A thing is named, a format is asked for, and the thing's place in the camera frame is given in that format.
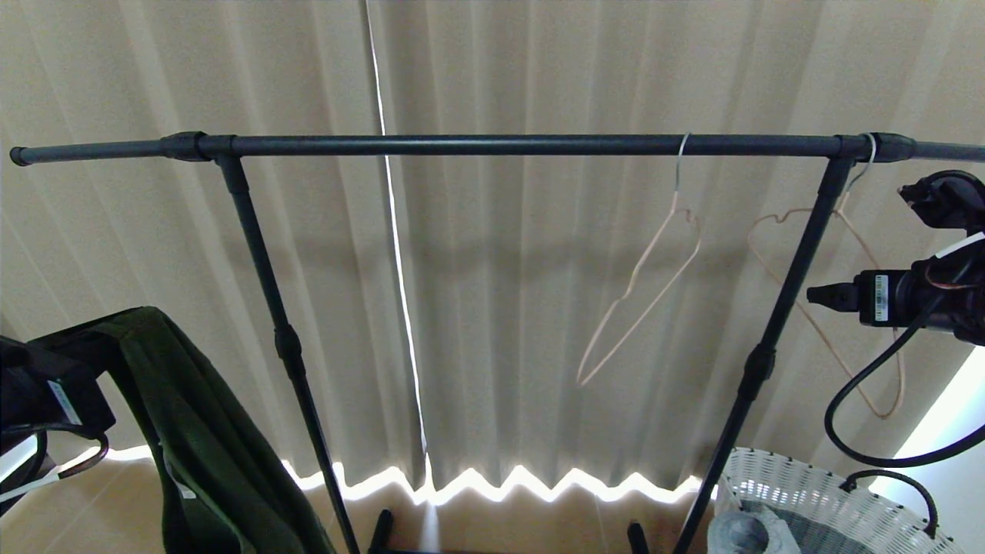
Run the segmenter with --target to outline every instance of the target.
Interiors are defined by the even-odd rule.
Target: green cloth
[[[167,552],[334,554],[270,444],[167,315],[140,308],[92,330],[126,360],[109,371],[158,466]]]

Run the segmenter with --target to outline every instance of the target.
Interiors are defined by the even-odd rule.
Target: tile floor
[[[339,526],[324,490],[307,493],[337,548]],[[469,552],[628,553],[626,526],[644,521],[651,552],[669,552],[690,498],[658,504],[638,493],[598,501],[577,487],[547,503],[514,489],[499,503],[466,490],[441,506],[415,506],[396,485],[346,503],[361,548],[379,512],[395,516],[393,548]],[[39,489],[0,519],[4,554],[163,552],[161,487],[150,460],[104,461],[92,470]],[[703,531],[691,552],[703,552]]]

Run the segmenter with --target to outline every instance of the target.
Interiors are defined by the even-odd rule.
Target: black metal clothes rack
[[[240,158],[245,156],[677,156],[683,135],[414,135],[414,136],[235,136],[182,132],[160,140],[15,147],[11,160],[18,166],[76,160],[118,158],[171,158],[183,162],[215,162],[222,170],[232,195],[239,223],[249,246],[267,308],[274,322],[277,353],[304,417],[308,435],[325,475],[325,485],[345,537],[349,554],[360,554],[346,512],[325,436],[319,423],[301,358],[301,344],[291,327],[274,275],[260,223],[249,195],[249,184]],[[985,162],[985,146],[920,142],[893,133],[867,135],[691,135],[685,156],[796,156],[828,158],[818,197],[801,236],[790,270],[780,289],[766,329],[746,360],[735,403],[722,429],[697,497],[688,513],[674,549],[687,552],[708,506],[711,490],[721,477],[729,452],[735,446],[763,383],[769,379],[776,346],[817,252],[837,198],[849,171],[868,161],[875,146],[874,162],[950,160]],[[400,552],[386,546],[393,516],[383,511],[369,545],[370,554]],[[647,553],[642,527],[627,531],[634,554]]]

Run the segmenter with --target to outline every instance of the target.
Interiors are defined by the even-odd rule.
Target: beige curtain
[[[977,0],[2,2],[0,140],[377,134],[385,125],[390,134],[885,130],[981,143],[982,8]],[[278,452],[301,475],[315,471],[218,169],[167,160],[18,169],[4,158],[3,332],[30,339],[159,306],[214,360]],[[746,229],[809,205],[822,160],[685,159],[682,202],[704,222],[701,252],[584,388],[574,386],[577,364],[666,213],[674,160],[389,163],[410,329],[384,161],[245,161],[349,483],[395,465],[420,485],[423,439],[438,488],[468,467],[494,484],[522,464],[548,485],[578,467],[609,484],[638,471],[670,488],[703,469],[778,291],[750,256]],[[875,167],[858,183],[847,212],[883,265],[906,267],[956,240],[924,228],[895,195],[951,167],[985,169],[913,162]],[[765,224],[756,235],[780,271],[804,221]],[[674,222],[602,351],[692,245]],[[809,285],[866,267],[834,222]],[[855,367],[888,344],[887,333],[851,315],[812,313]],[[901,412],[884,422],[852,398],[840,428],[853,444],[892,454],[967,351],[918,334]],[[741,444],[848,469],[821,427],[845,380],[794,313]],[[886,368],[866,389],[885,409],[895,384]],[[109,394],[120,419],[113,446],[139,444]]]

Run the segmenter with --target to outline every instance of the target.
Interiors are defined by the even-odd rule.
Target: white basket
[[[718,482],[715,513],[759,503],[787,522],[805,552],[943,554],[963,552],[940,529],[887,498],[839,487],[845,478],[764,450],[735,449]]]

